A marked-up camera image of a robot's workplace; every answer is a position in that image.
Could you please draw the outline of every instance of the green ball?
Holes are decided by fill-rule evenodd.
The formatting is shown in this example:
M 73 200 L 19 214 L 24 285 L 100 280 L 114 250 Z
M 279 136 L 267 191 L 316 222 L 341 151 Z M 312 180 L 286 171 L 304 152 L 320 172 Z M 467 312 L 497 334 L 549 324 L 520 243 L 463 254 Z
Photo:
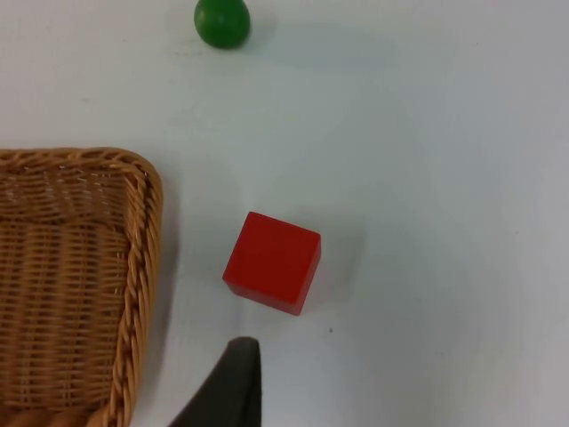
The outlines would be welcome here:
M 251 17 L 243 0 L 199 0 L 194 11 L 197 34 L 221 49 L 238 47 L 249 36 Z

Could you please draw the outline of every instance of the white background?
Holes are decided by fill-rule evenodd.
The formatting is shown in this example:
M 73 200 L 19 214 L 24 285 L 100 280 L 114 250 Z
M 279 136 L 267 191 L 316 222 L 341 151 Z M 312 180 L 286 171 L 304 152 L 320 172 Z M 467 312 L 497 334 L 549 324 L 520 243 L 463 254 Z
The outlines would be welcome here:
M 187 0 L 0 2 L 2 146 L 118 146 L 164 178 L 132 427 L 240 334 L 266 427 L 568 425 L 569 3 L 248 4 L 219 52 Z M 322 233 L 299 318 L 221 282 L 249 210 Z

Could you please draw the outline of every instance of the black object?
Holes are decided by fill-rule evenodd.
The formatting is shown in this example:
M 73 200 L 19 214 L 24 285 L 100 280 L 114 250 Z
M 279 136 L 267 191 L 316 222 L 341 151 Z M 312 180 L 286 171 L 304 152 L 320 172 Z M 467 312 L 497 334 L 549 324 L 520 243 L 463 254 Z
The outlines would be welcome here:
M 260 427 L 260 395 L 259 342 L 236 338 L 170 427 Z

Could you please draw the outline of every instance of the red wooden block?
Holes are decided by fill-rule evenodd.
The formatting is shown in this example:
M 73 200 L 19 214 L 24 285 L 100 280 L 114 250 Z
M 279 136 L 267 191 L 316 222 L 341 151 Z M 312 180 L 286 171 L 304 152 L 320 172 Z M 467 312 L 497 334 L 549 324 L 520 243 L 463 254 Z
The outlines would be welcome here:
M 245 298 L 301 314 L 320 260 L 320 235 L 250 212 L 223 280 Z

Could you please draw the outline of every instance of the woven basket wall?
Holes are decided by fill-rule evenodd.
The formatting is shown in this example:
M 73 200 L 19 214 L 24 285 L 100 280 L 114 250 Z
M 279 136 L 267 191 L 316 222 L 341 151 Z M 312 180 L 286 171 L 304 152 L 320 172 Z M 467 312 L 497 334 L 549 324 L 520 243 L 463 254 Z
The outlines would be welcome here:
M 0 150 L 0 427 L 127 427 L 162 188 L 121 149 Z

